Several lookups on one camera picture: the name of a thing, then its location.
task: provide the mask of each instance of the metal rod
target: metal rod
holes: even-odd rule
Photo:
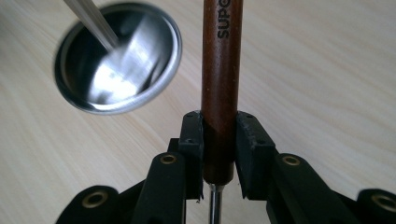
[[[107,51],[118,45],[118,38],[92,0],[64,0]]]
[[[210,184],[210,212],[209,224],[221,223],[221,201],[224,186]]]

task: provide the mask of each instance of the brown handle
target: brown handle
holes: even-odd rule
[[[233,179],[243,0],[205,0],[203,83],[204,179]]]

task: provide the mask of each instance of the light wood surface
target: light wood surface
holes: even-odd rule
[[[155,100],[106,117],[75,109],[54,84],[54,55],[76,20],[65,3],[0,2],[0,223],[54,223],[87,187],[128,189],[200,108],[203,1],[149,2],[177,22],[181,65]],[[245,1],[239,109],[353,199],[396,192],[395,11],[394,0]],[[207,223],[207,208],[205,187],[188,223]],[[223,223],[268,223],[264,202],[242,200],[237,176]]]

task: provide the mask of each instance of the metal bowl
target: metal bowl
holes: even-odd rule
[[[181,58],[177,25],[157,7],[141,3],[101,9],[119,38],[107,52],[78,22],[55,60],[55,80],[63,97],[93,114],[133,110],[157,96],[172,80]]]

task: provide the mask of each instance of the metal ring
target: metal ring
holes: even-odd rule
[[[96,192],[85,196],[85,198],[82,200],[82,206],[85,208],[95,208],[107,201],[107,198],[107,192],[104,190],[97,190]]]
[[[174,155],[164,155],[161,157],[161,162],[165,165],[175,163],[177,161],[177,157]]]
[[[282,161],[285,162],[287,165],[297,166],[300,165],[300,161],[293,157],[293,156],[284,156]]]
[[[390,197],[383,194],[374,194],[372,200],[381,208],[396,213],[396,202]]]

